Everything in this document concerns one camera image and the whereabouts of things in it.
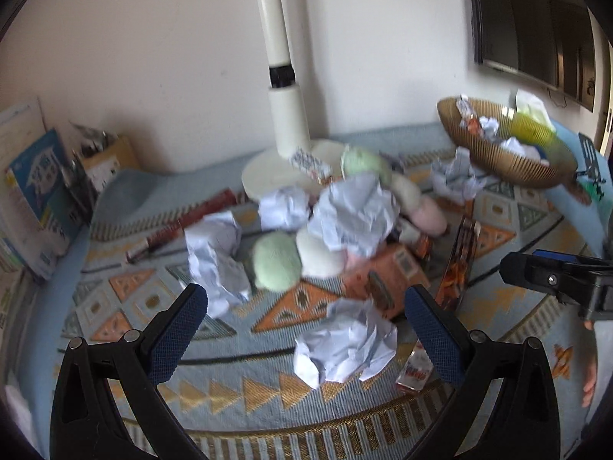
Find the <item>person's right hand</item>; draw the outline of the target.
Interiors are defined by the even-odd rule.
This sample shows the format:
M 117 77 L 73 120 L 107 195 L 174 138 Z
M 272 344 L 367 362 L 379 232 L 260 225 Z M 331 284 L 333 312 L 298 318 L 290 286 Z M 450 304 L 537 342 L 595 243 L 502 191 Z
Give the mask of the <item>person's right hand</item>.
M 587 363 L 585 379 L 583 383 L 583 398 L 582 398 L 582 407 L 587 408 L 590 406 L 595 386 L 597 385 L 597 355 L 592 354 L 590 356 L 589 362 Z

